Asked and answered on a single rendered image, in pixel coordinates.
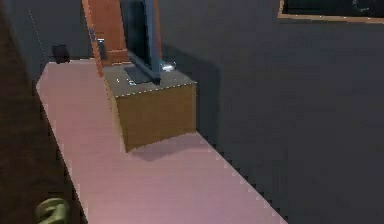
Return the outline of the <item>brown wooden tv cabinet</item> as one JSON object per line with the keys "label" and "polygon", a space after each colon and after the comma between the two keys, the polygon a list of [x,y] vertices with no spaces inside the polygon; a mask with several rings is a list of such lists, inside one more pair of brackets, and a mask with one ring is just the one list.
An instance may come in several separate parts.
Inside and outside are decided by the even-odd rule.
{"label": "brown wooden tv cabinet", "polygon": [[127,152],[196,131],[197,83],[177,70],[152,82],[129,86],[124,70],[132,64],[103,69],[110,109]]}

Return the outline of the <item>black television set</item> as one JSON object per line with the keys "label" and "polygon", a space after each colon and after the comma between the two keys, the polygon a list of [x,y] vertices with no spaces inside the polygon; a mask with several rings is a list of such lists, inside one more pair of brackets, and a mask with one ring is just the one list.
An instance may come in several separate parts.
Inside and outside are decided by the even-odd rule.
{"label": "black television set", "polygon": [[160,84],[160,47],[157,37],[154,0],[120,0],[128,58],[124,70],[137,83]]}

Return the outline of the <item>orange wooden room door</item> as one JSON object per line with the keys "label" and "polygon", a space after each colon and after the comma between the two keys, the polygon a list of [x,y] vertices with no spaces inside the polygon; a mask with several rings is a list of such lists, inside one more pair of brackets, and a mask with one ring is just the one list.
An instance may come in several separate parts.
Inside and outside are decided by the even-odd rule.
{"label": "orange wooden room door", "polygon": [[[116,63],[130,62],[126,49],[122,24],[120,0],[81,0],[84,10],[92,51],[96,61],[98,76],[103,76],[103,68]],[[157,37],[162,62],[159,0],[154,0]],[[97,39],[105,40],[107,59],[101,60]]]}

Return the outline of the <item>small black box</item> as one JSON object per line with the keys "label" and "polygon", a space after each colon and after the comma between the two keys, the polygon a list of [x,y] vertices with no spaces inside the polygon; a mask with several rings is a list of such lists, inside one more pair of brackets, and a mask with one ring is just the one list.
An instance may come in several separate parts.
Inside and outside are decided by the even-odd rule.
{"label": "small black box", "polygon": [[52,53],[57,64],[70,62],[70,56],[66,45],[53,46]]}

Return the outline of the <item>framed wall picture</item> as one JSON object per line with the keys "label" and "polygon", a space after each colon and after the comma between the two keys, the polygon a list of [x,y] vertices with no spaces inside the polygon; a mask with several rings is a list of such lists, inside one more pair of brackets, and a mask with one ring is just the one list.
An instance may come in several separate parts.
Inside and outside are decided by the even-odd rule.
{"label": "framed wall picture", "polygon": [[280,0],[277,17],[384,24],[384,0]]}

